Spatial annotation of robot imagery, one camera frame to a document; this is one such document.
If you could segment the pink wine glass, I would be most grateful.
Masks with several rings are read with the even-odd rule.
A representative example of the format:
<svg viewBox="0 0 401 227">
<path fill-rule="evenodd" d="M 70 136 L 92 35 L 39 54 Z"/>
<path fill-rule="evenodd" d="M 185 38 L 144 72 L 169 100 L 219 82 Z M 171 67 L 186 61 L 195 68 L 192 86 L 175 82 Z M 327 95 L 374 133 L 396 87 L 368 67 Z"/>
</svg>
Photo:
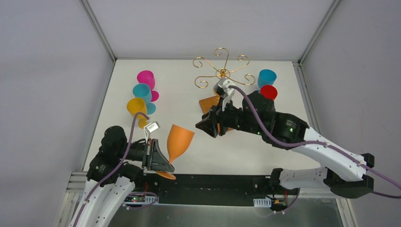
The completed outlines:
<svg viewBox="0 0 401 227">
<path fill-rule="evenodd" d="M 159 99 L 159 93 L 154 90 L 156 81 L 154 77 L 154 73 L 150 70 L 143 70 L 137 74 L 137 81 L 139 83 L 147 84 L 151 90 L 152 94 L 152 102 L 155 102 Z"/>
</svg>

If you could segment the yellow wine glass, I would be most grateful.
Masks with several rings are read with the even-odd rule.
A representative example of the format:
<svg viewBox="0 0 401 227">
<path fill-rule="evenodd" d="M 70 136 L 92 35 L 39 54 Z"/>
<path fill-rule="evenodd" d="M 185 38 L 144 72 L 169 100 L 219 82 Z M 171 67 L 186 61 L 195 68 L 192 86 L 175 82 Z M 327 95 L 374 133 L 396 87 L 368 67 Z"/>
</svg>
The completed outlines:
<svg viewBox="0 0 401 227">
<path fill-rule="evenodd" d="M 134 117 L 137 113 L 143 113 L 138 114 L 136 118 L 136 122 L 138 123 L 138 126 L 143 129 L 147 123 L 148 123 L 148 110 L 145 101 L 142 98 L 136 97 L 131 99 L 130 101 L 127 102 L 127 110 L 128 112 Z"/>
</svg>

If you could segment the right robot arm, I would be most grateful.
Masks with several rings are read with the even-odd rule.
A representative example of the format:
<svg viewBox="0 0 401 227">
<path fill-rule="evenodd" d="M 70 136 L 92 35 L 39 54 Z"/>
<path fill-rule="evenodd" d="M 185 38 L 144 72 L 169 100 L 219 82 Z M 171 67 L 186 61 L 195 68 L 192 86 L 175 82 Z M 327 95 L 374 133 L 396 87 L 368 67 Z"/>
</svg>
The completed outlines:
<svg viewBox="0 0 401 227">
<path fill-rule="evenodd" d="M 229 128 L 260 135 L 273 147 L 320 163 L 320 167 L 303 170 L 274 168 L 268 186 L 275 194 L 286 189 L 317 188 L 356 199 L 374 190 L 374 179 L 366 174 L 366 168 L 374 166 L 373 155 L 339 151 L 302 119 L 277 112 L 274 101 L 256 91 L 243 98 L 240 108 L 219 101 L 195 126 L 214 138 L 223 136 Z"/>
</svg>

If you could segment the red wine glass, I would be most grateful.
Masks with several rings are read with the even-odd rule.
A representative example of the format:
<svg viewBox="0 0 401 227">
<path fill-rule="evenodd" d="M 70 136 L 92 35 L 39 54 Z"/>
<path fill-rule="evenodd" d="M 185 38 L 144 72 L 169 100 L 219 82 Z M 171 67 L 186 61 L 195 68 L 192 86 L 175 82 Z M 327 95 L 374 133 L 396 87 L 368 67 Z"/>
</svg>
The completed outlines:
<svg viewBox="0 0 401 227">
<path fill-rule="evenodd" d="M 260 89 L 260 93 L 267 99 L 275 100 L 278 96 L 277 89 L 272 85 L 264 85 Z"/>
</svg>

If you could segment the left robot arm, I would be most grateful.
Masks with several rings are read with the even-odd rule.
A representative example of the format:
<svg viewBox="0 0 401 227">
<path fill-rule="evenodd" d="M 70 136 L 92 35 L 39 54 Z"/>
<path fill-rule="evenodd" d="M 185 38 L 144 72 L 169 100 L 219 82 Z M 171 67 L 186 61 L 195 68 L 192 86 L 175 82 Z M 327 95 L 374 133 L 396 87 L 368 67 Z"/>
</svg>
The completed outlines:
<svg viewBox="0 0 401 227">
<path fill-rule="evenodd" d="M 106 227 L 124 200 L 144 186 L 144 170 L 174 180 L 174 167 L 149 138 L 157 122 L 145 126 L 145 138 L 132 142 L 121 126 L 104 132 L 98 153 L 86 174 L 85 188 L 71 227 Z"/>
</svg>

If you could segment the blue wine glass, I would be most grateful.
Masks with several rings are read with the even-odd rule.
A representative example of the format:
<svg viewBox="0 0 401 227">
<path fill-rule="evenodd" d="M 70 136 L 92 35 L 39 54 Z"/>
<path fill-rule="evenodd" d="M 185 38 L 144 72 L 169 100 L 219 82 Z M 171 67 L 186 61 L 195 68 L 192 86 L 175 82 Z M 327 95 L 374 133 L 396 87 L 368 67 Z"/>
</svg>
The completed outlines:
<svg viewBox="0 0 401 227">
<path fill-rule="evenodd" d="M 277 79 L 277 74 L 270 69 L 263 69 L 259 72 L 257 85 L 261 89 L 265 85 L 273 85 Z"/>
</svg>

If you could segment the teal wine glass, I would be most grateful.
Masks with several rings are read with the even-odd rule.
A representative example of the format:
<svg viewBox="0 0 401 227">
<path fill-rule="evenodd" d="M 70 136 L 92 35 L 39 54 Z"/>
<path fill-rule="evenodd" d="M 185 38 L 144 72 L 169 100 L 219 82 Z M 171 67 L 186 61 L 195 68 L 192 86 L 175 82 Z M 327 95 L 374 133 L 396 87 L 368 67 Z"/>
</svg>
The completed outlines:
<svg viewBox="0 0 401 227">
<path fill-rule="evenodd" d="M 139 83 L 133 87 L 133 95 L 142 98 L 146 104 L 148 115 L 156 111 L 156 105 L 152 102 L 152 90 L 145 83 Z"/>
</svg>

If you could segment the orange wine glass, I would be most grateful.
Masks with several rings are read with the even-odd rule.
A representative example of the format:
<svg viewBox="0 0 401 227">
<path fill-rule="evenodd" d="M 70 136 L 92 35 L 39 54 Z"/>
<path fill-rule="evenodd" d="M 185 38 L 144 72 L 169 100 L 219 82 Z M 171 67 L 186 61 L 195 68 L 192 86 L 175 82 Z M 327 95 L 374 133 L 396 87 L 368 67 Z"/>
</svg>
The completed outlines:
<svg viewBox="0 0 401 227">
<path fill-rule="evenodd" d="M 194 137 L 194 132 L 173 124 L 167 137 L 167 152 L 169 154 L 169 164 L 181 156 L 190 146 Z"/>
</svg>

